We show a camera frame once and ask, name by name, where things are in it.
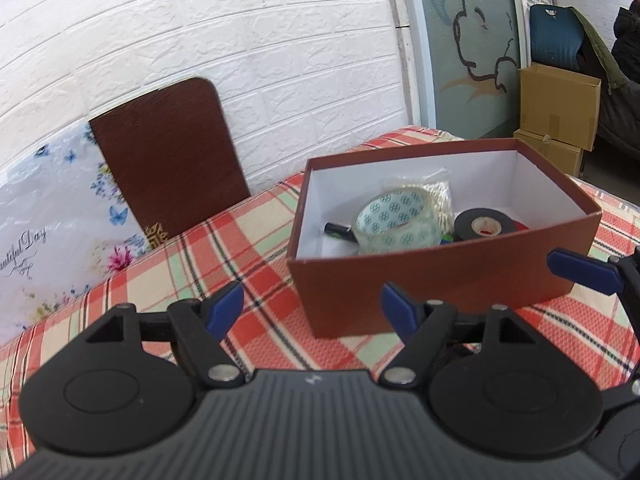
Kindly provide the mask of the cardboard carton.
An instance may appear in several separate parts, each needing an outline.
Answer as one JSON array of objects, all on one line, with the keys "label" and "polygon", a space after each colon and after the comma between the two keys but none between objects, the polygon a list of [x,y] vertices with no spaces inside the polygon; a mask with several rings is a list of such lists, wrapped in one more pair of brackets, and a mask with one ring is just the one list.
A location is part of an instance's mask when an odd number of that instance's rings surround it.
[{"label": "cardboard carton", "polygon": [[593,149],[600,113],[599,78],[533,63],[520,69],[522,130]]},{"label": "cardboard carton", "polygon": [[542,136],[518,129],[513,133],[515,139],[520,139],[536,152],[548,159],[559,170],[579,177],[582,171],[582,155],[584,151],[577,146],[552,139],[551,136]]}]

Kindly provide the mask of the brown cardboard storage box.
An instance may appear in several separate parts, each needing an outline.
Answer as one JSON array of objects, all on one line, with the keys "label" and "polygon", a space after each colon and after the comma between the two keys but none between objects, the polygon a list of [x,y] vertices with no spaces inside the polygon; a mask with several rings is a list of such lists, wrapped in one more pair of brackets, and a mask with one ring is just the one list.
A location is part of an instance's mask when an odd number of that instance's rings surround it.
[{"label": "brown cardboard storage box", "polygon": [[[362,207],[399,180],[446,169],[456,211],[490,208],[518,232],[396,254],[364,256],[328,237],[329,222],[351,224]],[[380,307],[393,282],[419,300],[440,299],[483,313],[566,295],[570,284],[548,270],[548,253],[585,254],[601,209],[571,178],[515,139],[450,141],[317,157],[307,162],[288,244],[288,268],[318,338],[388,331]]]}]

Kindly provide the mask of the black tape roll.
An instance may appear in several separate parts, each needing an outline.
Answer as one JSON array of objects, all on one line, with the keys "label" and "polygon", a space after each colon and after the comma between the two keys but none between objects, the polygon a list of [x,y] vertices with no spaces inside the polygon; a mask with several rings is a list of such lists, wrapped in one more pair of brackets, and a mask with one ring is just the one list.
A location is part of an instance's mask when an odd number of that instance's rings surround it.
[{"label": "black tape roll", "polygon": [[515,233],[515,222],[501,211],[490,208],[472,208],[460,212],[454,219],[456,240],[484,240]]}]

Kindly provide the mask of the lower cardboard carton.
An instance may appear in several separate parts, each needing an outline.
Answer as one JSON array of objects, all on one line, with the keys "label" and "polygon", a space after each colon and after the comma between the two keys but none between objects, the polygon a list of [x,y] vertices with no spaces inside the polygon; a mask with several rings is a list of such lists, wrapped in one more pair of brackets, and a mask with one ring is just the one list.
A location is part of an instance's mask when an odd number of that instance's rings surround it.
[{"label": "lower cardboard carton", "polygon": [[552,139],[551,136],[542,136],[518,129],[513,133],[515,139],[520,139],[536,152],[548,159],[559,170],[579,177],[582,171],[582,155],[584,151],[577,146]]}]

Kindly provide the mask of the upper cardboard carton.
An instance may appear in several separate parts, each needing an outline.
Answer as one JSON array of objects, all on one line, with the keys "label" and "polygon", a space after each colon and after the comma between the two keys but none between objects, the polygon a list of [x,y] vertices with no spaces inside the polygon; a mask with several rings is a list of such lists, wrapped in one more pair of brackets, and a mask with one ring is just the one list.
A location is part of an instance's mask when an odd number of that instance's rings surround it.
[{"label": "upper cardboard carton", "polygon": [[599,78],[533,63],[520,69],[522,130],[593,149],[600,113]]}]

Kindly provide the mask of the black blue marker pen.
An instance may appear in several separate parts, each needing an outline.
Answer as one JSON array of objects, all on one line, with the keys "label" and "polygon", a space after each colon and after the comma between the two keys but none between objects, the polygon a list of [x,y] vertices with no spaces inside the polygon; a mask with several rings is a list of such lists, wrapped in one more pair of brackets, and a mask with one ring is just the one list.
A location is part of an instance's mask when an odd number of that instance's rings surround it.
[{"label": "black blue marker pen", "polygon": [[344,226],[344,224],[326,222],[323,227],[323,232],[327,236],[336,238],[337,240],[344,240],[344,242],[354,244],[358,243],[354,232],[352,232],[352,228],[350,226]]}]

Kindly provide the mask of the patterned clear tape roll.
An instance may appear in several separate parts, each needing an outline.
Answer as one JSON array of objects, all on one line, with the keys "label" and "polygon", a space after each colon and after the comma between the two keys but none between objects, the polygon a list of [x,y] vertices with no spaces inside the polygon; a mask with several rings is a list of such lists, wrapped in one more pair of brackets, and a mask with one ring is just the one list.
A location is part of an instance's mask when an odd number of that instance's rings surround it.
[{"label": "patterned clear tape roll", "polygon": [[408,252],[442,241],[431,197],[417,186],[394,188],[373,197],[352,220],[352,232],[363,255]]}]

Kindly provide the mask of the white door frame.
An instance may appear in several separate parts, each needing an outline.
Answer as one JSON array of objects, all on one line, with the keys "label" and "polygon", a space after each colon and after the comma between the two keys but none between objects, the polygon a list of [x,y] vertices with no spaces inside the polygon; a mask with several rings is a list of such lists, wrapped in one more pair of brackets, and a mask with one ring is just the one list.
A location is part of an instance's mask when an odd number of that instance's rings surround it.
[{"label": "white door frame", "polygon": [[430,40],[422,0],[390,0],[398,43],[402,88],[413,125],[437,126]]}]

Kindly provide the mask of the dark jacket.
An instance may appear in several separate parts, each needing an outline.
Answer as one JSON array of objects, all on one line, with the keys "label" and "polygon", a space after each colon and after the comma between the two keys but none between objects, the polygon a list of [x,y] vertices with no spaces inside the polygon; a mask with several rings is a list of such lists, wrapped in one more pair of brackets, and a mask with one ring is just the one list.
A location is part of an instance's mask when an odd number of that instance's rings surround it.
[{"label": "dark jacket", "polygon": [[602,81],[597,134],[629,156],[639,158],[639,85],[618,66],[596,29],[574,6],[585,39],[577,53],[579,71]]}]

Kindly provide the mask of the floral plastic bedding bag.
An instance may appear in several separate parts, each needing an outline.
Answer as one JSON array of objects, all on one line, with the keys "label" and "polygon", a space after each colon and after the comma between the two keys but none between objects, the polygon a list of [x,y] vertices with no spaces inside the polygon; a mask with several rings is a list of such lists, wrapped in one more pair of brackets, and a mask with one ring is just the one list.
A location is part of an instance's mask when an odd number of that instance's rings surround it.
[{"label": "floral plastic bedding bag", "polygon": [[2,167],[0,216],[2,341],[150,248],[85,122]]}]

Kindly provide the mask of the bag of cotton swabs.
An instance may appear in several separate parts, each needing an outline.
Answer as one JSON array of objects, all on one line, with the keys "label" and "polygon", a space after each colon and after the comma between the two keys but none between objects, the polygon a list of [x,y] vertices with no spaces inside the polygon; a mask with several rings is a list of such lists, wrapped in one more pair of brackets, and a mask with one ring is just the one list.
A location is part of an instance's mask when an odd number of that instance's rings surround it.
[{"label": "bag of cotton swabs", "polygon": [[422,177],[392,177],[383,181],[383,188],[422,188],[430,196],[431,206],[442,234],[454,234],[454,207],[450,191],[450,171],[438,168]]}]

